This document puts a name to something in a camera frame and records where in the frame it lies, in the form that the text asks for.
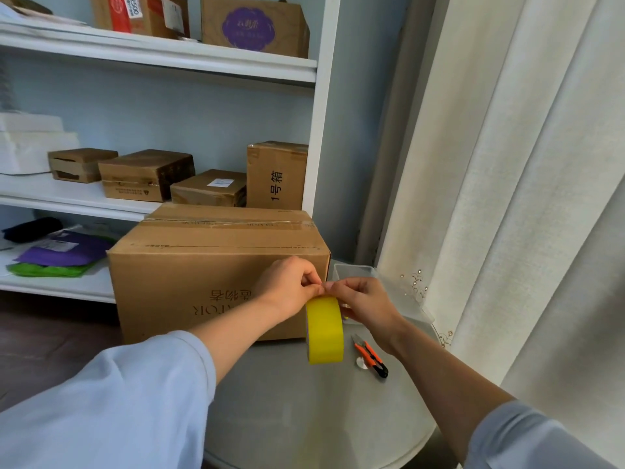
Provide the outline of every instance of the clear plastic container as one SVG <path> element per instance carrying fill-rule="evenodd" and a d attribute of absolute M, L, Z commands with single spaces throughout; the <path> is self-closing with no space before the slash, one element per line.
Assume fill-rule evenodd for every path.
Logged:
<path fill-rule="evenodd" d="M 432 324 L 434 319 L 417 302 L 412 290 L 404 290 L 399 283 L 382 276 L 377 269 L 367 265 L 351 265 L 332 260 L 330 264 L 330 279 L 338 281 L 351 276 L 372 276 L 378 278 L 397 310 L 405 317 Z"/>

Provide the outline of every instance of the purple label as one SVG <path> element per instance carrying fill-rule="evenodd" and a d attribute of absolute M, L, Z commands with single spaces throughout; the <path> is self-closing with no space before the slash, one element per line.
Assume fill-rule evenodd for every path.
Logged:
<path fill-rule="evenodd" d="M 221 29 L 235 47 L 263 50 L 276 37 L 273 22 L 258 8 L 237 8 L 228 13 Z"/>

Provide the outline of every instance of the light blue sleeve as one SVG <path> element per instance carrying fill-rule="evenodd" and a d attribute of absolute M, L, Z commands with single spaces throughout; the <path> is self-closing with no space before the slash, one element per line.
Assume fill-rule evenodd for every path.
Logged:
<path fill-rule="evenodd" d="M 107 349 L 0 413 L 0 466 L 199 468 L 214 395 L 213 359 L 193 334 Z"/>
<path fill-rule="evenodd" d="M 478 425 L 465 469 L 616 469 L 562 427 L 519 401 L 491 411 Z"/>

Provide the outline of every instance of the left hand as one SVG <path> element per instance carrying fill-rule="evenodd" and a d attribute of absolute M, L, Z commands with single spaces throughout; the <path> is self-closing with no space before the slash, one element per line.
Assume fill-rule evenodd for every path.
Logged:
<path fill-rule="evenodd" d="M 297 314 L 309 299 L 325 293 L 314 265 L 296 256 L 274 261 L 254 291 L 257 299 L 278 312 L 280 322 Z"/>

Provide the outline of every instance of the hand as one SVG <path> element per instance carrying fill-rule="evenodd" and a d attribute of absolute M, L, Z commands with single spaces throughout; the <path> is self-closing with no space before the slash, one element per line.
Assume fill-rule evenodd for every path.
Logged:
<path fill-rule="evenodd" d="M 379 279 L 352 277 L 328 281 L 326 292 L 348 305 L 342 314 L 363 323 L 377 344 L 388 354 L 395 354 L 393 342 L 408 322 L 399 314 Z"/>
<path fill-rule="evenodd" d="M 324 288 L 314 265 L 292 256 L 274 261 L 259 278 L 254 294 L 275 308 L 282 322 L 297 314 L 306 301 L 324 294 Z"/>

